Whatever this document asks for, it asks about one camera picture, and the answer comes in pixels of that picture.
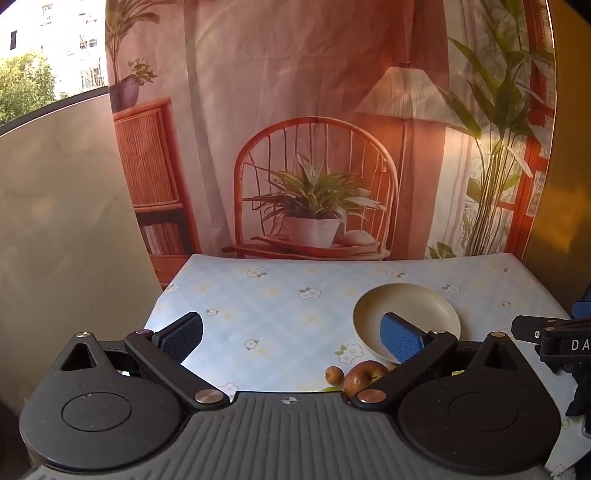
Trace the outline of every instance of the potted plant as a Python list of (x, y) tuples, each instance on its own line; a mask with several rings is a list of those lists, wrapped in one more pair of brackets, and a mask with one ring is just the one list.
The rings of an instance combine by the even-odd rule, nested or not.
[[(113, 85), (109, 86), (109, 93), (111, 94), (111, 109), (113, 112), (118, 112), (130, 106), (134, 106), (138, 100), (139, 87), (144, 82), (150, 82), (156, 75), (150, 70), (147, 62), (128, 62), (132, 67), (132, 73), (127, 77), (120, 79), (119, 70), (117, 66), (119, 58), (119, 49), (123, 39), (129, 34), (131, 28), (142, 21), (149, 21), (155, 24), (160, 23), (160, 16), (149, 12), (148, 9), (156, 5), (174, 4), (176, 0), (107, 0), (106, 3), (106, 17), (105, 17), (105, 43), (106, 50), (111, 59), (113, 66)], [(146, 70), (151, 73), (151, 76), (142, 77), (142, 82), (137, 75), (134, 74), (134, 67), (140, 63), (145, 63)]]
[[(518, 184), (521, 173), (532, 177), (528, 164), (515, 150), (522, 137), (535, 135), (528, 122), (531, 105), (544, 101), (531, 90), (521, 72), (531, 71), (531, 64), (554, 65), (550, 52), (526, 50), (519, 25), (524, 12), (521, 0), (480, 0), (479, 13), (487, 26), (490, 45), (498, 53), (504, 68), (501, 75), (486, 67), (490, 57), (478, 56), (467, 45), (450, 38), (474, 69), (469, 86), (483, 117), (473, 115), (451, 90), (440, 89), (447, 104), (455, 111), (478, 148), (481, 171), (479, 178), (470, 178), (466, 195), (478, 205), (476, 219), (471, 222), (464, 213), (466, 255), (484, 255), (493, 251), (502, 230), (497, 207), (506, 192)], [(434, 249), (429, 249), (433, 257)]]
[(292, 244), (328, 248), (347, 214), (363, 217), (364, 209), (385, 210), (369, 198), (369, 190), (359, 187), (357, 175), (317, 170), (299, 153), (297, 161), (300, 177), (285, 170), (256, 167), (275, 177), (267, 181), (276, 191), (244, 199), (259, 202), (255, 210), (262, 209), (263, 222), (282, 216)]
[(152, 83), (152, 79), (157, 77), (150, 69), (148, 59), (135, 59), (127, 65), (131, 67), (131, 73), (109, 88), (113, 113), (134, 106), (138, 101), (139, 87), (146, 82)]

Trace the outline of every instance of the purple flower pot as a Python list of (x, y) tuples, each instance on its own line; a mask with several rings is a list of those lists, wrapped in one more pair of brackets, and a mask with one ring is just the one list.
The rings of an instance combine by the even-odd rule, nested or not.
[(120, 112), (121, 110), (134, 106), (138, 101), (138, 95), (139, 83), (131, 75), (109, 86), (112, 112)]

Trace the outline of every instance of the apple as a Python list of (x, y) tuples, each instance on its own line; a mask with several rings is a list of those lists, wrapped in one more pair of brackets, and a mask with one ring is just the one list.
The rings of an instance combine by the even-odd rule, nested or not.
[(328, 367), (324, 372), (324, 378), (333, 387), (343, 388), (345, 374), (339, 367)]
[(351, 399), (358, 391), (363, 390), (387, 373), (388, 368), (380, 362), (375, 360), (361, 362), (355, 365), (345, 377), (343, 392), (348, 399)]

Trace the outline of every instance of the beige wall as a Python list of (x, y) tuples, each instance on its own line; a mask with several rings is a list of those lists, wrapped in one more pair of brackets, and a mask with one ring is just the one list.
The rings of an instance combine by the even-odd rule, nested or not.
[(19, 411), (73, 334), (120, 339), (160, 292), (108, 95), (0, 137), (2, 401)]
[(591, 281), (591, 25), (564, 0), (548, 4), (556, 44), (556, 124), (524, 264), (569, 312)]

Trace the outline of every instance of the tall leafy plant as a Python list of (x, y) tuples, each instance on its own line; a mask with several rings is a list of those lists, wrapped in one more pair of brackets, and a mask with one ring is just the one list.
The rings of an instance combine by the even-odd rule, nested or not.
[[(515, 142), (521, 136), (534, 135), (528, 114), (532, 97), (542, 102), (530, 87), (519, 78), (524, 68), (531, 68), (533, 60), (554, 64), (553, 55), (543, 51), (525, 50), (519, 24), (523, 18), (522, 0), (479, 0), (481, 16), (486, 24), (495, 54), (500, 53), (503, 75), (489, 70), (484, 61), (468, 46), (450, 38), (453, 45), (466, 57), (475, 71), (468, 80), (476, 104), (486, 121), (479, 122), (460, 98), (451, 90), (440, 89), (447, 104), (455, 111), (478, 148), (481, 172), (479, 179), (470, 178), (467, 195), (478, 204), (476, 219), (466, 242), (466, 255), (489, 252), (501, 227), (501, 215), (496, 215), (501, 197), (518, 183), (521, 171), (532, 172), (516, 152)], [(502, 14), (495, 12), (500, 3)], [(516, 163), (519, 172), (514, 173)]]
[(113, 64), (115, 83), (119, 81), (117, 60), (121, 43), (138, 22), (160, 23), (160, 16), (148, 11), (156, 5), (174, 4), (176, 0), (107, 0), (105, 17), (106, 49)]

